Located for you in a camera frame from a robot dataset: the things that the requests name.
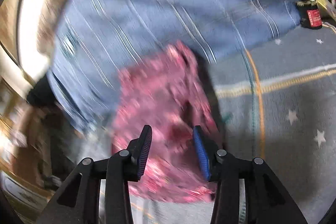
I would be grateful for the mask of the pink floral garment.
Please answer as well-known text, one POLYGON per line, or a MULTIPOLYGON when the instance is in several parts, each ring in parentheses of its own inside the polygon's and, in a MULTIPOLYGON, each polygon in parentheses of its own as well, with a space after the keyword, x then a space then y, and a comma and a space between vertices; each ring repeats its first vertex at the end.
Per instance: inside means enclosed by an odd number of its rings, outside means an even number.
POLYGON ((123 69, 120 104, 113 121, 112 147, 126 148, 145 125, 152 142, 145 173, 129 185, 137 197, 163 202, 209 202, 215 192, 199 168, 193 127, 216 142, 221 135, 198 75, 193 52, 182 42, 143 63, 123 69))

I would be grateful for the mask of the grey bed sheet with emblem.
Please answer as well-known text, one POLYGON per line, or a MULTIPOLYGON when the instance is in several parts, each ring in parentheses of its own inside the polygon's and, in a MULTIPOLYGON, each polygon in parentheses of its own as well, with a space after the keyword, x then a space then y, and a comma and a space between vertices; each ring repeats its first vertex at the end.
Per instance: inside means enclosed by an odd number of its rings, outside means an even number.
MULTIPOLYGON (((214 64, 196 60, 217 145, 239 159, 263 158, 308 223, 335 223, 335 25, 296 27, 214 64)), ((133 222, 209 223, 215 192, 189 203, 130 193, 133 222)))

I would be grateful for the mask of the blue plaid quilt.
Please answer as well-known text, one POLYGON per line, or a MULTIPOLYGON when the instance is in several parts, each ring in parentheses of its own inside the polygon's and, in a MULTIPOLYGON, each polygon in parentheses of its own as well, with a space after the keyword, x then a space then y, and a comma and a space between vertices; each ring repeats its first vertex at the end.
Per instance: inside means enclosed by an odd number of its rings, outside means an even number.
POLYGON ((47 75, 75 129, 118 104, 118 71, 182 41, 207 63, 299 24, 296 0, 67 0, 47 75))

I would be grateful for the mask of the dark bottle red label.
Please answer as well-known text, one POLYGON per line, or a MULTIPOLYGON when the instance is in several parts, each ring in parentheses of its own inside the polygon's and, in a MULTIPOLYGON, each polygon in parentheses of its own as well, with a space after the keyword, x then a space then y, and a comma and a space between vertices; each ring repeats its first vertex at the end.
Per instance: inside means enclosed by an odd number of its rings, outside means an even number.
POLYGON ((322 19, 316 1, 299 0, 295 3, 300 15, 300 24, 304 28, 318 30, 322 28, 322 19))

